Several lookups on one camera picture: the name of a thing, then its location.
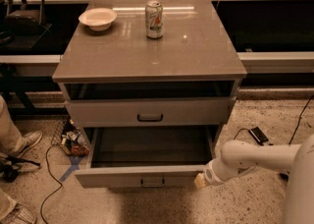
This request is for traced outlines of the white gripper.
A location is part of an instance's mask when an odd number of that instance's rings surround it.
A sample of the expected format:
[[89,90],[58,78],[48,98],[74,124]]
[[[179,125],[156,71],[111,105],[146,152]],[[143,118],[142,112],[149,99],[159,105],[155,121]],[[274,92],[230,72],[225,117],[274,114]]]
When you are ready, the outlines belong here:
[[222,185],[225,180],[222,175],[224,172],[224,165],[220,159],[213,159],[205,165],[203,173],[199,173],[194,179],[194,185],[198,188]]

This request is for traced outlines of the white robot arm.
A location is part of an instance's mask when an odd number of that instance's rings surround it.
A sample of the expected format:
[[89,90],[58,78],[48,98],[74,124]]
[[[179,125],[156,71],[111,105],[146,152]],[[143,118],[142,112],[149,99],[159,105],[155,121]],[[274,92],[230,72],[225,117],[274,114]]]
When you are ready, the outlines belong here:
[[314,224],[314,136],[302,144],[254,145],[226,142],[220,155],[194,179],[197,188],[226,183],[261,167],[288,172],[283,224]]

